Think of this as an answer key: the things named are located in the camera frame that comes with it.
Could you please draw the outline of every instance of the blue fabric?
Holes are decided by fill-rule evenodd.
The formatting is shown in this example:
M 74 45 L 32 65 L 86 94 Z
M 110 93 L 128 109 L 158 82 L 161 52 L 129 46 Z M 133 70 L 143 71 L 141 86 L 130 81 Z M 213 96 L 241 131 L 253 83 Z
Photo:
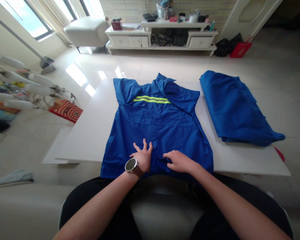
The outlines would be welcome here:
M 212 150 L 195 113 L 199 91 L 178 86 L 175 80 L 158 74 L 152 84 L 140 86 L 136 80 L 114 78 L 119 103 L 101 167 L 101 177 L 116 178 L 124 171 L 135 142 L 152 142 L 150 172 L 144 177 L 163 174 L 191 180 L 184 173 L 167 167 L 163 154 L 179 150 L 213 172 Z M 171 103 L 133 101 L 137 96 L 167 98 Z
M 284 140 L 262 115 L 256 100 L 239 77 L 206 71 L 201 87 L 217 135 L 223 142 L 244 142 L 266 147 Z

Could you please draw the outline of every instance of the red bag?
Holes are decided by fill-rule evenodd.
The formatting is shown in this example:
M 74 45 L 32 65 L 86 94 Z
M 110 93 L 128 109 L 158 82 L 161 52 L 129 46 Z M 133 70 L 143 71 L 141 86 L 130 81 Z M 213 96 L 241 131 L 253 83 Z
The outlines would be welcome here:
M 230 54 L 231 58 L 242 58 L 245 53 L 249 50 L 249 48 L 252 46 L 252 43 L 250 43 L 249 41 L 252 40 L 252 36 L 248 38 L 247 41 L 245 42 L 240 42 L 237 43 L 236 47 L 234 48 L 234 50 L 232 51 L 232 53 Z

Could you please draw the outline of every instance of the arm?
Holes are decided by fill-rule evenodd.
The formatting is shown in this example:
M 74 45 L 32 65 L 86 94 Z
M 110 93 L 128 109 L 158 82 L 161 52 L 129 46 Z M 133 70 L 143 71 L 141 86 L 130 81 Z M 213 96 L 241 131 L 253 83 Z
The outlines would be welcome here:
M 149 150 L 147 150 L 145 139 L 143 144 L 143 150 L 141 150 L 136 143 L 133 143 L 137 152 L 131 154 L 130 157 L 138 160 L 143 172 L 149 172 L 152 143 L 150 143 Z M 53 239 L 98 239 L 138 180 L 137 175 L 124 171 L 73 215 Z
M 290 239 L 276 224 L 198 163 L 179 151 L 165 153 L 168 168 L 192 175 L 209 193 L 240 239 Z

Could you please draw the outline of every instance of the watch face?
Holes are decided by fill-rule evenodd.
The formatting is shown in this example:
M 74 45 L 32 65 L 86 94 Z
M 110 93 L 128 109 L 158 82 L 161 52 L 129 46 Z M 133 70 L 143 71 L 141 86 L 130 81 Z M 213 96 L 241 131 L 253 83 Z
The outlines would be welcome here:
M 137 166 L 137 160 L 135 158 L 131 158 L 125 166 L 126 171 L 130 172 Z

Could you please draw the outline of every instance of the black bag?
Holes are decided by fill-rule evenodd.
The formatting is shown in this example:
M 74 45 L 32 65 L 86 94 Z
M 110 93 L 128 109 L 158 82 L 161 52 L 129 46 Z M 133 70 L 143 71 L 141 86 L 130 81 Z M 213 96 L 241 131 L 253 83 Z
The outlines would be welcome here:
M 218 57 L 226 57 L 228 54 L 232 53 L 239 42 L 243 42 L 241 33 L 238 33 L 238 35 L 236 35 L 230 41 L 226 38 L 222 39 L 216 43 L 217 50 L 214 51 L 214 55 Z
M 218 57 L 226 57 L 230 52 L 229 40 L 224 38 L 216 43 L 217 50 L 214 51 L 214 55 Z

